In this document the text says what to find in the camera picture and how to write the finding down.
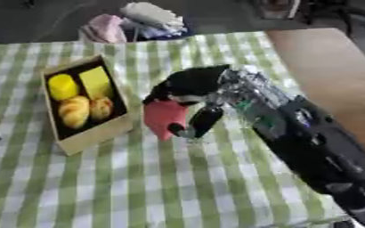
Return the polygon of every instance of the yellow block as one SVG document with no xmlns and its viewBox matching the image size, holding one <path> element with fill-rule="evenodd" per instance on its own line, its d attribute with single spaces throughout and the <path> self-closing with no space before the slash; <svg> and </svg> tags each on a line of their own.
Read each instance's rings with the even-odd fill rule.
<svg viewBox="0 0 365 228">
<path fill-rule="evenodd" d="M 63 101 L 78 95 L 78 85 L 70 75 L 56 75 L 48 80 L 50 94 L 56 101 Z"/>
<path fill-rule="evenodd" d="M 80 79 L 91 100 L 104 96 L 112 97 L 110 79 L 103 67 L 89 69 L 80 73 Z"/>
</svg>

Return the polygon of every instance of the yellow ball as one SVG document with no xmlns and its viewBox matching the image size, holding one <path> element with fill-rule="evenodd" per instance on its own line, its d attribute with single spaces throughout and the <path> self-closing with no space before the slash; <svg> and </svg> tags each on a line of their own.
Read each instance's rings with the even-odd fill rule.
<svg viewBox="0 0 365 228">
<path fill-rule="evenodd" d="M 78 95 L 78 85 L 70 75 L 60 74 L 48 81 L 51 97 L 63 101 Z"/>
</svg>

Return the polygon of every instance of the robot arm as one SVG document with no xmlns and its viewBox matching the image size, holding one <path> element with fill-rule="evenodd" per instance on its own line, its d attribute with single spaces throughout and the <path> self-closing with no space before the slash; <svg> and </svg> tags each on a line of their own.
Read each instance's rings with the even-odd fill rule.
<svg viewBox="0 0 365 228">
<path fill-rule="evenodd" d="M 223 106 L 232 107 L 304 182 L 365 225 L 365 148 L 303 96 L 289 97 L 261 73 L 218 66 L 173 74 L 144 103 L 165 99 L 205 103 L 187 127 L 169 125 L 170 132 L 187 138 L 203 136 L 223 116 Z"/>
</svg>

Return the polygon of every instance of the box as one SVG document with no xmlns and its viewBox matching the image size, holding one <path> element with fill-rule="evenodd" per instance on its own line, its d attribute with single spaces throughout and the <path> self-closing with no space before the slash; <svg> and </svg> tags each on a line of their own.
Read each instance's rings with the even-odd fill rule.
<svg viewBox="0 0 365 228">
<path fill-rule="evenodd" d="M 60 102 L 55 101 L 49 94 L 48 80 L 54 75 L 61 73 L 69 74 L 79 85 L 80 94 L 87 96 L 87 93 L 80 81 L 79 73 L 93 69 L 98 66 L 103 66 L 109 77 L 113 90 L 114 111 L 109 118 L 100 123 L 93 122 L 91 119 L 79 129 L 68 128 L 63 125 L 61 118 L 58 115 Z M 132 121 L 127 112 L 127 107 L 124 99 L 114 81 L 114 76 L 111 73 L 111 67 L 100 56 L 84 58 L 80 61 L 71 62 L 65 66 L 45 69 L 42 75 L 43 88 L 45 90 L 45 101 L 48 109 L 51 127 L 56 142 L 65 150 L 67 155 L 73 155 L 97 143 L 101 143 L 111 139 L 119 134 L 130 131 L 133 128 Z"/>
</svg>

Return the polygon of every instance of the cloth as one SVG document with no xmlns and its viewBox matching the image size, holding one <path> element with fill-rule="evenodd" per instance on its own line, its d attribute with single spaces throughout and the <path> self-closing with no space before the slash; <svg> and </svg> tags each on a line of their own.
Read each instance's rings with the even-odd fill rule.
<svg viewBox="0 0 365 228">
<path fill-rule="evenodd" d="M 99 43 L 125 43 L 126 36 L 121 27 L 122 20 L 115 15 L 102 14 L 96 16 L 80 30 L 80 39 Z"/>
<path fill-rule="evenodd" d="M 180 29 L 184 26 L 183 17 L 177 17 L 175 13 L 151 3 L 129 3 L 120 11 L 129 19 L 159 29 Z"/>
<path fill-rule="evenodd" d="M 162 28 L 155 28 L 152 26 L 147 26 L 140 22 L 130 20 L 128 18 L 123 19 L 122 26 L 126 29 L 136 29 L 146 39 L 158 37 L 179 37 L 183 33 L 188 31 L 187 28 L 181 28 L 179 30 L 166 30 Z"/>
<path fill-rule="evenodd" d="M 66 157 L 50 130 L 39 72 L 99 53 L 114 64 L 135 129 Z M 0 45 L 0 227 L 283 227 L 345 219 L 234 112 L 198 142 L 160 142 L 143 124 L 141 101 L 154 85 L 172 72 L 223 63 L 254 64 L 297 89 L 263 32 Z"/>
<path fill-rule="evenodd" d="M 145 38 L 175 37 L 187 32 L 183 17 L 150 3 L 129 3 L 120 11 L 124 25 L 137 29 Z"/>
</svg>

